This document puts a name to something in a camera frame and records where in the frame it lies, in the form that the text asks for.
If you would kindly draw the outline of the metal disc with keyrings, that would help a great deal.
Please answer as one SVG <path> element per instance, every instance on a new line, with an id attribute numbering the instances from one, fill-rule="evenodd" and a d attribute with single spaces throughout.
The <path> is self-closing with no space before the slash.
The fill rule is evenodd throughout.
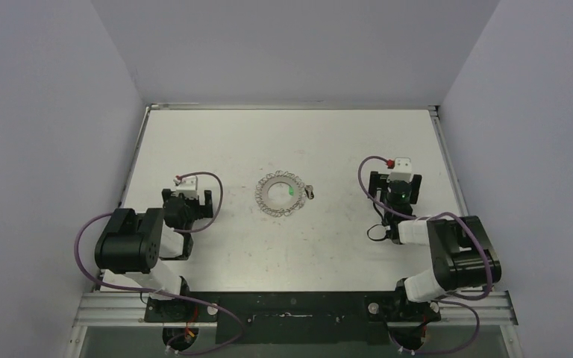
<path id="1" fill-rule="evenodd" d="M 294 189 L 294 196 L 289 195 L 289 186 Z M 272 217 L 290 216 L 301 209 L 307 200 L 304 186 L 298 175 L 277 170 L 259 179 L 254 198 L 265 214 Z"/>

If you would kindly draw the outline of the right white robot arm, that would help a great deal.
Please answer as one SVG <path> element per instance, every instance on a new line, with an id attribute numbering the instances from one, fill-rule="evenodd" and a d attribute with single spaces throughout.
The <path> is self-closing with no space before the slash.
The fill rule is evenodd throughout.
<path id="1" fill-rule="evenodd" d="M 482 286 L 489 291 L 502 277 L 501 262 L 477 216 L 443 216 L 415 219 L 413 205 L 419 197 L 421 175 L 409 181 L 391 174 L 371 172 L 368 193 L 376 200 L 375 211 L 385 229 L 384 240 L 396 245 L 425 246 L 430 250 L 430 268 L 400 280 L 401 294 L 392 299 L 394 314 L 412 319 L 422 303 L 458 289 Z"/>

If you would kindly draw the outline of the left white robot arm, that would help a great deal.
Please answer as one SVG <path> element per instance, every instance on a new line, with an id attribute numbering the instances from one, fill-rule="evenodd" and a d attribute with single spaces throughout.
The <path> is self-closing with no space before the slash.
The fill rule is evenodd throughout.
<path id="1" fill-rule="evenodd" d="M 150 289 L 149 297 L 164 301 L 163 310 L 171 319 L 183 321 L 192 313 L 189 287 L 164 263 L 190 258 L 194 223 L 214 217 L 212 192 L 163 189 L 162 198 L 162 207 L 144 213 L 114 210 L 96 243 L 95 263 Z"/>

